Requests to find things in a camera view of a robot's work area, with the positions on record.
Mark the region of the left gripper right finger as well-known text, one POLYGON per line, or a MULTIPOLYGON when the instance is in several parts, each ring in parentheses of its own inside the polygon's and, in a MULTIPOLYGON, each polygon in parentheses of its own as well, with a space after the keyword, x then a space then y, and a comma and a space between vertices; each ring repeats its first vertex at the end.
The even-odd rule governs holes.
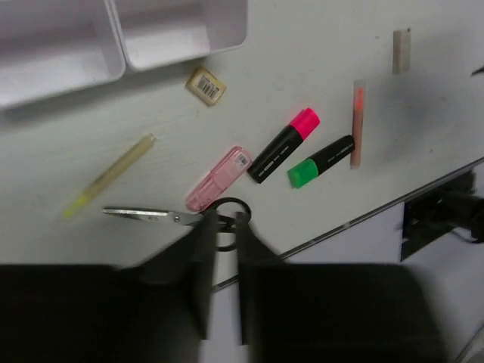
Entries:
POLYGON ((483 345, 483 269, 295 263, 235 219, 240 342, 251 362, 459 362, 483 345))

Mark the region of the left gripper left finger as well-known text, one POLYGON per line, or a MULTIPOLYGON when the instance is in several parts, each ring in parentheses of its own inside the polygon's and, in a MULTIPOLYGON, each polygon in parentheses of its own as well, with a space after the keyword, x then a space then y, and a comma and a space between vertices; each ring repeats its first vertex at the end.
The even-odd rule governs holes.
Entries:
POLYGON ((3 265, 3 362, 195 362, 207 335, 218 216, 143 263, 3 265))

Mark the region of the yellow slim highlighter pen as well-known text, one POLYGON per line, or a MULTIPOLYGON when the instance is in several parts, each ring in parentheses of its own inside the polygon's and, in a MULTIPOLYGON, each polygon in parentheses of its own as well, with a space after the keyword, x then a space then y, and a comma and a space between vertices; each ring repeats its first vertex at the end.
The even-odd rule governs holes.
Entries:
POLYGON ((99 194, 109 188, 123 173, 137 163, 149 150, 157 138, 153 134, 139 139, 129 150, 119 157, 111 166, 87 185, 61 213, 64 219, 70 219, 91 203, 99 194))

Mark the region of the green black highlighter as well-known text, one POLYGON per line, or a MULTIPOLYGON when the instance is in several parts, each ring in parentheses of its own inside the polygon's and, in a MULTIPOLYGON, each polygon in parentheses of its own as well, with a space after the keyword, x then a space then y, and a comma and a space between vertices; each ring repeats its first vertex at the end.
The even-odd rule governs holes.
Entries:
POLYGON ((355 150, 355 141, 346 135, 329 144, 287 171, 292 188, 308 184, 355 150))

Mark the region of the pink black highlighter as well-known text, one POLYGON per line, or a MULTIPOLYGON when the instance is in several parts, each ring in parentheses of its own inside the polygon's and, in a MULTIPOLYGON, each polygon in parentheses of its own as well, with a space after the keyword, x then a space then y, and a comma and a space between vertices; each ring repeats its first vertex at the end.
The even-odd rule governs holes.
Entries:
POLYGON ((319 116, 312 108, 300 111, 253 161, 247 170, 252 180, 262 184, 319 125, 319 116))

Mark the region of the orange slim highlighter pen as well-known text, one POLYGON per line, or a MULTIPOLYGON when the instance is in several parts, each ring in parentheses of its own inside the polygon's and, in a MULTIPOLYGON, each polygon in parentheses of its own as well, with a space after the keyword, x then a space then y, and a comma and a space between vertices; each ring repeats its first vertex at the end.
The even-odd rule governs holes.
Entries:
POLYGON ((362 129, 365 113, 365 90, 366 82, 357 80, 353 86, 353 117, 352 137, 355 142, 355 149, 350 156, 350 166, 358 169, 361 165, 362 129))

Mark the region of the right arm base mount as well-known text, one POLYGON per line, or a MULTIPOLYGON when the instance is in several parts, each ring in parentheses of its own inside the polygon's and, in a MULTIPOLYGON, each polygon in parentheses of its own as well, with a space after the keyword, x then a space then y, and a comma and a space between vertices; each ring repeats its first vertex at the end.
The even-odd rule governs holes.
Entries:
POLYGON ((470 170, 405 203, 401 261, 457 228, 470 233, 469 244, 483 243, 483 198, 475 181, 470 170))

